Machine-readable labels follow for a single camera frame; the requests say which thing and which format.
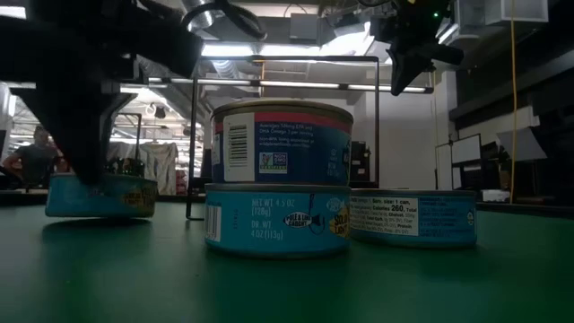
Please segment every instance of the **green tabletop surface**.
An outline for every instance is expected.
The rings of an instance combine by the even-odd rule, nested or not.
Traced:
[[[0,322],[574,321],[574,221],[479,213],[475,249],[353,241],[286,261],[213,252],[184,211],[118,223],[1,208]]]

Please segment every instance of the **can lid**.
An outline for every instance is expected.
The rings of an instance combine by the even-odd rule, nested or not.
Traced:
[[[281,193],[351,193],[349,187],[284,184],[205,184],[206,191],[281,192]]]
[[[355,188],[351,195],[359,196],[476,196],[474,191],[465,190],[411,190],[411,189],[378,189]]]
[[[313,102],[313,101],[306,101],[306,100],[244,100],[239,102],[232,102],[229,104],[225,104],[220,106],[219,108],[215,109],[211,118],[215,115],[223,113],[230,109],[237,109],[237,108],[255,108],[261,109],[262,111],[265,110],[265,107],[269,106],[285,106],[285,107],[302,107],[302,108],[310,108],[310,109],[322,109],[331,111],[334,113],[339,113],[343,115],[345,118],[348,118],[351,122],[353,122],[352,114],[342,108],[336,107],[334,105],[320,103],[320,102]]]

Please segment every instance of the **person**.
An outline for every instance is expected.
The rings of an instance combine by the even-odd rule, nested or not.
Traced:
[[[49,144],[48,132],[44,127],[37,126],[34,131],[34,144],[22,146],[8,156],[3,166],[12,174],[18,176],[24,184],[38,185],[48,173],[57,149]],[[20,161],[22,169],[15,167]]]

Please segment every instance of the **nutrition facts label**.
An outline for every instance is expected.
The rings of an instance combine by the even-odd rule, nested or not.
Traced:
[[[351,214],[355,230],[419,235],[418,198],[352,196]]]

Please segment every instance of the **tuna can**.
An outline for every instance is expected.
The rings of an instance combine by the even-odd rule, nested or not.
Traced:
[[[135,176],[104,174],[86,186],[70,173],[50,178],[46,215],[55,217],[152,217],[157,182]]]
[[[207,184],[205,242],[257,258],[309,258],[349,247],[346,187]]]
[[[304,100],[252,100],[212,115],[215,183],[347,186],[352,115]]]
[[[417,248],[473,246],[475,193],[354,189],[351,236]]]

